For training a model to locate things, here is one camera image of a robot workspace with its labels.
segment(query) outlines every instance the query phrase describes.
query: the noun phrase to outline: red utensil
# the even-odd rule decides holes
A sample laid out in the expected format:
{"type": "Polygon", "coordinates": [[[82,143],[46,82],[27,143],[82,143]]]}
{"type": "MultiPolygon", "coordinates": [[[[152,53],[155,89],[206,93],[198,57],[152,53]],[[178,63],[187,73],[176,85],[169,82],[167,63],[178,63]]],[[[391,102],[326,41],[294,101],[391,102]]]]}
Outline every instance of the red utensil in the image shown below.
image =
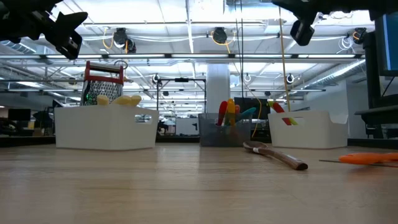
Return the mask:
{"type": "Polygon", "coordinates": [[[222,101],[221,102],[220,109],[218,110],[217,126],[221,126],[223,124],[223,120],[224,120],[224,117],[225,117],[227,106],[228,106],[227,101],[222,101]]]}

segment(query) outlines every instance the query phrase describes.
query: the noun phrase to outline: fluorescent light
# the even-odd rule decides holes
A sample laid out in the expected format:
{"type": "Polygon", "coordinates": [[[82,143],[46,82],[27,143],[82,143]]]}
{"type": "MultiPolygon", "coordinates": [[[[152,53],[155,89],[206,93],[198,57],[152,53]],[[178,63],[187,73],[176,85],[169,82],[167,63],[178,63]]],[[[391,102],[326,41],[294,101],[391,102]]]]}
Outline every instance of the fluorescent light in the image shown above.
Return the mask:
{"type": "Polygon", "coordinates": [[[30,87],[37,87],[37,88],[42,87],[41,85],[39,85],[35,82],[17,82],[17,83],[21,84],[21,85],[25,85],[25,86],[30,86],[30,87]]]}
{"type": "Polygon", "coordinates": [[[102,58],[102,55],[79,55],[78,59],[84,58],[102,58]]]}
{"type": "Polygon", "coordinates": [[[172,54],[172,58],[228,58],[228,54],[172,54]]]}
{"type": "Polygon", "coordinates": [[[43,91],[76,91],[76,90],[60,89],[60,90],[43,90],[43,91]]]}
{"type": "MultiPolygon", "coordinates": [[[[282,58],[281,54],[244,54],[244,58],[282,58]]],[[[285,58],[291,58],[292,55],[285,55],[285,58]]]]}
{"type": "Polygon", "coordinates": [[[331,55],[299,55],[299,58],[354,58],[353,54],[331,54],[331,55]]]}
{"type": "Polygon", "coordinates": [[[46,55],[48,59],[66,59],[63,55],[46,55]]]}
{"type": "Polygon", "coordinates": [[[80,101],[81,99],[80,99],[80,97],[69,97],[69,98],[71,98],[71,99],[73,99],[73,100],[76,100],[76,101],[80,101]]]}
{"type": "Polygon", "coordinates": [[[53,93],[53,92],[49,92],[50,94],[54,95],[54,96],[59,96],[59,97],[64,97],[63,95],[59,94],[59,93],[53,93]]]}
{"type": "Polygon", "coordinates": [[[40,59],[39,55],[0,55],[0,59],[40,59]]]}
{"type": "Polygon", "coordinates": [[[27,92],[34,92],[34,91],[40,91],[40,90],[38,90],[38,89],[8,89],[7,91],[16,91],[16,92],[27,91],[27,92]]]}
{"type": "Polygon", "coordinates": [[[164,58],[164,54],[114,54],[109,58],[164,58]]]}

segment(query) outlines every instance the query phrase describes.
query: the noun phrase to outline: metal ceiling beam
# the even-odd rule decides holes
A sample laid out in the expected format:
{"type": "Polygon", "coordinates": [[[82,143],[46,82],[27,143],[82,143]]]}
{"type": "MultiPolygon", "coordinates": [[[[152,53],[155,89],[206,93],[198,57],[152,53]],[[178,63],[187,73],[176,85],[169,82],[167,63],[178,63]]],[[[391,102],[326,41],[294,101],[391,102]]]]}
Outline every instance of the metal ceiling beam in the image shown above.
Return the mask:
{"type": "MultiPolygon", "coordinates": [[[[267,24],[258,22],[243,22],[245,26],[264,27],[267,24]]],[[[111,22],[111,23],[83,23],[84,27],[128,27],[128,26],[186,26],[187,22],[111,22]]],[[[191,22],[193,26],[235,26],[233,22],[191,22]]]]}

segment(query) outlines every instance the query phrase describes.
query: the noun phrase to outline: metal frame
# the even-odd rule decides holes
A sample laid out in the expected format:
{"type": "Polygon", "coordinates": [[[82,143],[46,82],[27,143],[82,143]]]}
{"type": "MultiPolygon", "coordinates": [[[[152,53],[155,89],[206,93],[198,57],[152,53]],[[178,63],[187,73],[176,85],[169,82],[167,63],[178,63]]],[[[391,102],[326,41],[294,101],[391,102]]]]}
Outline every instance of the metal frame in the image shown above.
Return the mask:
{"type": "MultiPolygon", "coordinates": [[[[156,82],[156,110],[157,111],[159,110],[159,91],[162,90],[167,84],[169,84],[169,82],[171,82],[171,81],[180,82],[179,80],[181,80],[181,78],[174,78],[174,79],[173,78],[160,78],[160,79],[158,79],[158,81],[156,82]],[[161,81],[166,81],[166,83],[163,84],[162,88],[159,88],[159,82],[161,82],[161,81]]],[[[183,80],[186,80],[188,82],[189,81],[195,82],[200,87],[200,90],[197,90],[197,91],[204,91],[204,93],[205,93],[205,108],[204,109],[206,111],[206,97],[207,97],[207,95],[206,95],[206,80],[202,79],[202,78],[183,78],[183,80]],[[197,83],[197,81],[202,81],[205,84],[205,88],[203,89],[197,83]]],[[[185,91],[184,89],[179,89],[179,90],[177,90],[177,89],[176,90],[165,89],[165,90],[167,90],[167,91],[185,91]]]]}

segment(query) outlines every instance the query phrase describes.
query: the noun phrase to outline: blue object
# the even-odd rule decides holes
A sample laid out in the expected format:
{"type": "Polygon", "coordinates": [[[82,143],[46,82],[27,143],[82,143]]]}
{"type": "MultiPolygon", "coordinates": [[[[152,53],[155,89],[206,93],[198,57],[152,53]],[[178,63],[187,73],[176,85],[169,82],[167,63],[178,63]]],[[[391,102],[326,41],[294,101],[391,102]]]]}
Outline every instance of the blue object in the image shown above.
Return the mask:
{"type": "Polygon", "coordinates": [[[239,115],[238,118],[236,118],[236,122],[241,121],[243,119],[249,119],[256,112],[256,110],[257,110],[256,108],[250,108],[244,111],[239,115]]]}
{"type": "Polygon", "coordinates": [[[398,71],[398,13],[384,15],[382,19],[386,48],[386,69],[398,71]]]}

